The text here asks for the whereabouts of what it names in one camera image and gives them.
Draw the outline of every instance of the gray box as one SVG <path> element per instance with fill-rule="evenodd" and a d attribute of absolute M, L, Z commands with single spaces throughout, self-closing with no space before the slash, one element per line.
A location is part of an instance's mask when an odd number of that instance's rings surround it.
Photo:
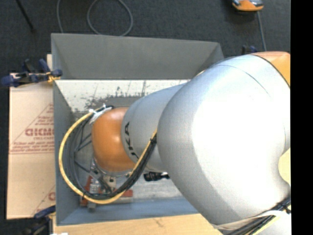
<path fill-rule="evenodd" d="M 103 103 L 128 107 L 153 91 L 187 82 L 224 58 L 213 42 L 79 34 L 52 34 L 51 40 L 53 69 L 64 73 L 53 89 L 56 162 L 64 134 L 88 109 Z M 198 213 L 171 180 L 145 182 L 141 177 L 132 189 L 133 202 L 98 206 L 90 213 L 80 207 L 56 163 L 56 223 Z"/>

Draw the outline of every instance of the black cable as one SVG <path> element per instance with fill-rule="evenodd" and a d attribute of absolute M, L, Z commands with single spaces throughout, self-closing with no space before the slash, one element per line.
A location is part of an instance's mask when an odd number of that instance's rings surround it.
<path fill-rule="evenodd" d="M 290 204 L 291 204 L 291 197 L 289 196 L 287 199 L 285 199 L 283 202 L 276 205 L 271 210 L 282 211 L 286 208 L 286 206 L 288 206 Z M 245 225 L 245 226 L 229 233 L 228 235 L 253 235 L 259 229 L 261 229 L 262 227 L 267 225 L 274 218 L 275 218 L 275 216 L 273 216 L 273 215 L 258 218 L 256 220 L 252 221 L 251 223 L 249 223 L 248 225 Z"/>
<path fill-rule="evenodd" d="M 91 9 L 93 8 L 93 6 L 98 2 L 99 0 L 94 0 L 93 3 L 90 5 L 90 7 L 88 8 L 88 12 L 87 12 L 87 23 L 88 26 L 90 27 L 90 29 L 98 35 L 101 35 L 100 32 L 98 32 L 92 25 L 92 23 L 90 22 L 90 12 Z M 122 1 L 122 0 L 117 0 L 128 12 L 129 18 L 130 18 L 130 26 L 129 28 L 120 36 L 126 36 L 132 29 L 133 25 L 134 25 L 134 20 L 133 20 L 133 15 L 129 9 L 129 7 Z M 58 25 L 59 25 L 59 30 L 61 33 L 64 33 L 63 27 L 62 27 L 62 23 L 61 23 L 61 18 L 60 18 L 60 4 L 61 4 L 61 0 L 58 0 L 57 2 L 57 20 L 58 20 Z"/>

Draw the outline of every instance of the cardboard sheet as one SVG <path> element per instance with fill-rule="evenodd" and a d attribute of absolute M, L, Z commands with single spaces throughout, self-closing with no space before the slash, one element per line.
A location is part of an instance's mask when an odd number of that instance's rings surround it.
<path fill-rule="evenodd" d="M 7 219 L 55 204 L 52 84 L 10 88 Z"/>

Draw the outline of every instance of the blue clamp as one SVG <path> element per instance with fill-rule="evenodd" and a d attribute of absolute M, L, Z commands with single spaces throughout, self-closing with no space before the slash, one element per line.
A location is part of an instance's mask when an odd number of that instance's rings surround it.
<path fill-rule="evenodd" d="M 39 60 L 39 70 L 35 70 L 29 59 L 22 65 L 22 72 L 1 78 L 1 84 L 7 87 L 18 87 L 25 84 L 39 83 L 43 81 L 52 82 L 60 79 L 63 72 L 59 69 L 51 71 L 44 59 Z"/>

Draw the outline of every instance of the black stand leg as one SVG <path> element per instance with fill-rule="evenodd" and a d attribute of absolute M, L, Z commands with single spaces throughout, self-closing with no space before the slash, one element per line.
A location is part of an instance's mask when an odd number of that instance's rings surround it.
<path fill-rule="evenodd" d="M 19 6 L 19 8 L 20 8 L 20 10 L 21 10 L 21 12 L 23 13 L 23 16 L 25 17 L 25 19 L 26 19 L 26 21 L 27 21 L 27 23 L 28 23 L 28 25 L 29 25 L 29 27 L 30 27 L 30 30 L 31 30 L 32 32 L 34 32 L 34 31 L 35 31 L 35 28 L 34 28 L 33 24 L 31 23 L 31 21 L 30 21 L 28 15 L 26 14 L 26 12 L 25 12 L 25 10 L 24 10 L 24 8 L 23 8 L 23 6 L 22 6 L 20 0 L 15 0 L 15 1 L 17 2 L 18 6 Z"/>

